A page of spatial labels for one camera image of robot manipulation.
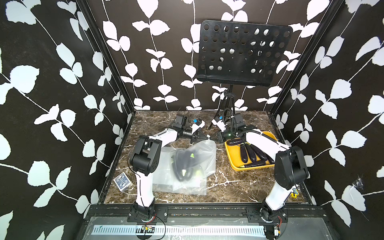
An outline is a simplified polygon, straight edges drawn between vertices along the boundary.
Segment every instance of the eggplant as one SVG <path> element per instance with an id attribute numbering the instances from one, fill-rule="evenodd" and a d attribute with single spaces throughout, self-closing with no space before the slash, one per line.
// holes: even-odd
<path id="1" fill-rule="evenodd" d="M 241 158 L 241 161 L 243 161 L 243 163 L 248 162 L 247 149 L 245 148 L 244 145 L 240 146 L 240 158 Z"/>
<path id="2" fill-rule="evenodd" d="M 248 156 L 249 156 L 249 159 L 251 160 L 251 162 L 256 162 L 257 157 L 256 157 L 255 151 L 248 144 L 245 144 L 245 148 L 248 152 Z"/>

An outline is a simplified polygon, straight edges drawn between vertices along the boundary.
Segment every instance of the perforated metal panel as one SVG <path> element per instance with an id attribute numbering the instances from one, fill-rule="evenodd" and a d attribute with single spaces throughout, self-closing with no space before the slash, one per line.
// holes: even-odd
<path id="1" fill-rule="evenodd" d="M 292 28 L 205 20 L 200 29 L 197 79 L 270 86 Z"/>

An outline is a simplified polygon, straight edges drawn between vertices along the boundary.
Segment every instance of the brown marble surface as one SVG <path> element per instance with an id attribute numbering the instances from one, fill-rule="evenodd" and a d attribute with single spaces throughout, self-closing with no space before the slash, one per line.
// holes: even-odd
<path id="1" fill-rule="evenodd" d="M 124 150 L 121 154 L 114 178 L 123 171 L 133 185 L 125 192 L 120 192 L 112 181 L 105 198 L 105 204 L 126 204 L 136 200 L 136 178 L 128 169 L 128 154 L 135 145 L 139 135 L 150 135 L 163 131 L 175 118 L 177 111 L 137 111 L 129 131 Z M 201 118 L 205 121 L 204 134 L 213 135 L 217 127 L 207 130 L 214 111 L 180 111 L 179 114 L 190 118 Z M 263 131 L 271 131 L 276 135 L 266 112 L 244 111 L 242 116 L 247 124 L 253 124 Z M 188 148 L 188 139 L 178 139 L 172 142 L 173 147 Z M 216 173 L 207 177 L 207 194 L 191 195 L 168 192 L 154 192 L 156 202 L 162 203 L 193 203 L 193 202 L 261 202 L 271 191 L 275 183 L 273 167 L 236 172 L 229 163 L 224 144 L 217 144 Z M 288 198 L 288 202 L 305 202 L 302 194 L 297 199 Z"/>

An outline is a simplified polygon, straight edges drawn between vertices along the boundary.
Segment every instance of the yellow tray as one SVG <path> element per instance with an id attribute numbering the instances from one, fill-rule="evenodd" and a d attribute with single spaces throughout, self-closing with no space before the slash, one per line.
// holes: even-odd
<path id="1" fill-rule="evenodd" d="M 273 133 L 268 132 L 268 131 L 263 131 L 265 135 L 270 136 L 271 138 L 275 139 L 277 141 L 277 138 L 273 135 Z M 261 168 L 266 168 L 266 167 L 273 167 L 275 166 L 274 164 L 270 164 L 269 161 L 266 162 L 267 165 L 264 166 L 258 166 L 258 167 L 240 167 L 243 166 L 244 163 L 240 158 L 240 146 L 228 146 L 227 141 L 225 142 L 225 149 L 227 151 L 227 156 L 229 158 L 229 163 L 231 164 L 231 167 L 235 171 L 246 171 L 246 170 L 252 170 L 252 169 L 261 169 Z M 248 157 L 248 162 L 246 164 L 252 163 L 251 160 Z"/>

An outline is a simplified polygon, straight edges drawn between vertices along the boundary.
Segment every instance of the wall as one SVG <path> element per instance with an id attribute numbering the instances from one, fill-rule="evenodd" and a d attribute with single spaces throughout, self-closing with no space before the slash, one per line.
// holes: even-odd
<path id="1" fill-rule="evenodd" d="M 2 1 L 0 17 L 0 239 L 73 239 L 128 107 L 75 2 Z"/>
<path id="2" fill-rule="evenodd" d="M 291 25 L 295 32 L 281 58 L 273 88 L 233 89 L 237 109 L 268 111 L 329 0 L 98 0 L 89 1 L 89 5 L 135 108 L 145 110 L 218 108 L 223 95 L 218 96 L 228 85 L 202 83 L 194 78 L 202 21 Z"/>
<path id="3" fill-rule="evenodd" d="M 324 206 L 342 239 L 379 239 L 384 1 L 360 3 L 342 4 L 278 108 L 276 121 L 288 142 L 303 149 L 312 200 Z"/>

